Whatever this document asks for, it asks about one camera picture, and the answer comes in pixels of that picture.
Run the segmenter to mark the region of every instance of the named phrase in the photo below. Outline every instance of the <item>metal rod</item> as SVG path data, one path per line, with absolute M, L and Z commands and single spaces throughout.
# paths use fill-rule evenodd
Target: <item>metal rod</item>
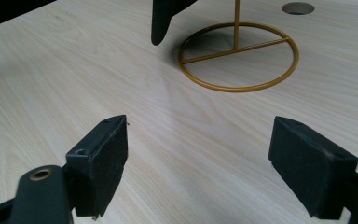
M 238 49 L 238 36 L 240 34 L 240 0 L 235 0 L 234 22 L 234 50 L 236 50 Z
M 208 59 L 212 59 L 212 58 L 217 58 L 217 57 L 221 57 L 221 56 L 225 56 L 225 55 L 229 55 L 229 54 L 244 52 L 244 51 L 251 50 L 251 49 L 260 49 L 260 48 L 268 47 L 271 45 L 281 44 L 283 42 L 287 42 L 288 40 L 289 40 L 289 37 L 286 37 L 286 38 L 282 38 L 282 39 L 278 39 L 278 40 L 272 40 L 269 42 L 265 42 L 262 44 L 256 44 L 256 45 L 252 45 L 252 46 L 248 46 L 248 47 L 243 47 L 240 49 L 232 49 L 232 50 L 227 50 L 227 51 L 209 54 L 209 55 L 205 55 L 205 56 L 200 56 L 197 58 L 186 59 L 186 60 L 182 61 L 182 64 L 195 63 L 195 62 L 204 61 L 204 60 L 208 60 Z

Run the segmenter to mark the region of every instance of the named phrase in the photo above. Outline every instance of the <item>light wood grain surface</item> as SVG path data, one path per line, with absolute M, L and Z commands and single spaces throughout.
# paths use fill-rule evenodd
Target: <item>light wood grain surface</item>
M 340 221 L 310 218 L 268 160 L 275 116 L 358 157 L 358 0 L 307 2 L 315 11 L 306 16 L 283 13 L 284 0 L 241 2 L 242 21 L 275 26 L 300 50 L 288 79 L 249 93 L 204 89 L 176 61 L 189 35 L 233 20 L 233 0 L 199 0 L 157 47 L 152 0 L 61 0 L 0 24 L 0 203 L 25 172 L 64 165 L 98 122 L 126 114 L 130 156 L 117 193 L 104 217 L 75 223 L 347 223 L 348 211 Z M 241 33 L 243 44 L 269 38 Z M 249 85 L 279 75 L 291 53 L 282 45 L 231 59 L 191 69 Z

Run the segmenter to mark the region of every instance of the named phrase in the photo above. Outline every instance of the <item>screw hole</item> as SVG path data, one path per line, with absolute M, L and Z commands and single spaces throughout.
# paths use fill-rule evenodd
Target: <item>screw hole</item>
M 86 155 L 86 150 L 85 149 L 78 149 L 75 154 L 80 155 L 80 156 L 84 156 Z
M 53 172 L 50 169 L 38 170 L 38 171 L 34 172 L 33 174 L 31 174 L 30 179 L 32 181 L 40 181 L 40 180 L 48 178 L 49 176 L 51 176 L 52 173 Z
M 282 7 L 282 11 L 290 15 L 307 15 L 315 10 L 315 7 L 309 3 L 293 2 Z

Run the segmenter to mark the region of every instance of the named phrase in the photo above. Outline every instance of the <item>metal grommet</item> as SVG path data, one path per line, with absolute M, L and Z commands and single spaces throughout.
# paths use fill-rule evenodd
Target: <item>metal grommet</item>
M 53 171 L 51 169 L 41 169 L 41 170 L 33 172 L 30 175 L 30 180 L 32 180 L 32 181 L 44 180 L 46 178 L 49 178 L 52 173 L 53 173 Z
M 181 46 L 181 48 L 179 49 L 179 54 L 178 54 L 178 62 L 179 62 L 179 66 L 182 69 L 182 72 L 185 73 L 185 75 L 190 78 L 192 81 L 194 81 L 195 83 L 214 90 L 214 91 L 228 91 L 228 92 L 246 92 L 246 91 L 260 91 L 269 87 L 272 87 L 282 81 L 284 81 L 285 79 L 287 79 L 296 69 L 298 61 L 299 61 L 299 51 L 298 51 L 298 47 L 295 43 L 295 41 L 286 33 L 265 25 L 265 24 L 261 24 L 261 23 L 254 23 L 254 22 L 240 22 L 239 26 L 247 26 L 247 27 L 254 27 L 254 28 L 258 28 L 258 29 L 262 29 L 262 30 L 266 30 L 266 31 L 270 31 L 275 35 L 280 36 L 282 39 L 279 40 L 275 40 L 275 41 L 271 41 L 268 43 L 264 43 L 264 44 L 259 44 L 259 45 L 254 45 L 254 46 L 250 46 L 250 47 L 244 47 L 241 49 L 233 49 L 233 50 L 229 50 L 226 52 L 220 52 L 220 53 L 215 53 L 213 55 L 206 55 L 206 56 L 201 56 L 199 58 L 194 58 L 194 59 L 183 59 L 183 53 L 185 51 L 185 48 L 187 46 L 187 44 L 194 38 L 197 37 L 199 35 L 203 35 L 205 33 L 208 33 L 212 30 L 216 30 L 216 29 L 220 29 L 220 28 L 225 28 L 225 27 L 231 27 L 231 26 L 235 26 L 236 24 L 234 22 L 228 22 L 228 23 L 220 23 L 220 24 L 216 24 L 213 26 L 209 26 L 207 28 L 204 28 L 198 32 L 196 32 L 195 34 L 191 35 Z M 185 68 L 185 64 L 186 63 L 194 63 L 194 62 L 198 62 L 198 61 L 202 61 L 202 60 L 207 60 L 207 59 L 211 59 L 211 58 L 216 58 L 216 57 L 220 57 L 220 56 L 225 56 L 228 54 L 233 54 L 233 53 L 237 53 L 237 52 L 243 52 L 246 50 L 251 50 L 251 49 L 259 49 L 259 48 L 264 48 L 267 46 L 271 46 L 271 45 L 275 45 L 275 44 L 280 44 L 280 43 L 285 43 L 287 42 L 289 44 L 289 46 L 292 49 L 293 52 L 293 62 L 292 65 L 289 67 L 289 69 L 280 77 L 277 77 L 269 82 L 263 83 L 263 84 L 259 84 L 259 85 L 255 85 L 255 86 L 249 86 L 249 87 L 226 87 L 226 86 L 219 86 L 219 85 L 214 85 L 212 83 L 208 83 L 205 82 L 199 78 L 194 77 L 193 75 L 191 75 Z

